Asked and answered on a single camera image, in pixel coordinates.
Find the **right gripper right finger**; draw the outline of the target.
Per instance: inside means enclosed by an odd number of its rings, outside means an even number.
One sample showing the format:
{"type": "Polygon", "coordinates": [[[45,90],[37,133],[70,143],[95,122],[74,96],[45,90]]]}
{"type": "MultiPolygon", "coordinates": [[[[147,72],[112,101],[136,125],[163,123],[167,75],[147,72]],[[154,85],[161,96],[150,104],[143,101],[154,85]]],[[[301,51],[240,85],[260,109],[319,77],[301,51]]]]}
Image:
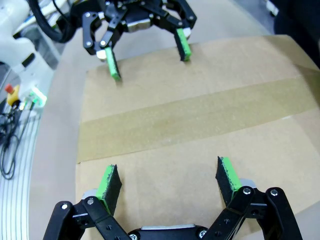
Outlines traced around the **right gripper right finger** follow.
{"type": "Polygon", "coordinates": [[[206,240],[232,240],[246,219],[255,219],[266,240],[301,240],[302,234],[285,192],[261,192],[241,183],[228,157],[217,158],[215,178],[225,208],[206,231],[206,240]]]}

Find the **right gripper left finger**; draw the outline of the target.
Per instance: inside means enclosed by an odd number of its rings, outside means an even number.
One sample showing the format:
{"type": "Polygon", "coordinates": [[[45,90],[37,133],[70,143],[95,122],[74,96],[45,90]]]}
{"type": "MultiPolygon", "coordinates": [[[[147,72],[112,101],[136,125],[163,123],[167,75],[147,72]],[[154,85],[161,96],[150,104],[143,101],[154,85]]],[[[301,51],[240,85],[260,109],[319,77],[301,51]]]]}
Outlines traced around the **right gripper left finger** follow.
{"type": "Polygon", "coordinates": [[[95,228],[104,240],[129,240],[114,218],[121,187],[117,165],[107,166],[93,195],[77,204],[60,201],[54,206],[43,239],[80,240],[86,229],[95,228]]]}

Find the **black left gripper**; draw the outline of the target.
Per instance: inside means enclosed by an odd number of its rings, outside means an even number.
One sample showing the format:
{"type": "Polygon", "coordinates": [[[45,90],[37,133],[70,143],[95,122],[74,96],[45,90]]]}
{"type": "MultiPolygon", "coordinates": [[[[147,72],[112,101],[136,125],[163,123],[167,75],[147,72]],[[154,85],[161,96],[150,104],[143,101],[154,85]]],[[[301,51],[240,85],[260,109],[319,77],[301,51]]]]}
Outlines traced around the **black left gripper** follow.
{"type": "Polygon", "coordinates": [[[174,35],[180,60],[192,55],[188,39],[197,16],[186,0],[76,0],[71,5],[71,22],[83,30],[83,47],[90,54],[105,53],[111,77],[121,75],[113,51],[123,32],[136,32],[155,25],[174,35]],[[95,32],[107,22],[100,41],[95,32]]]}

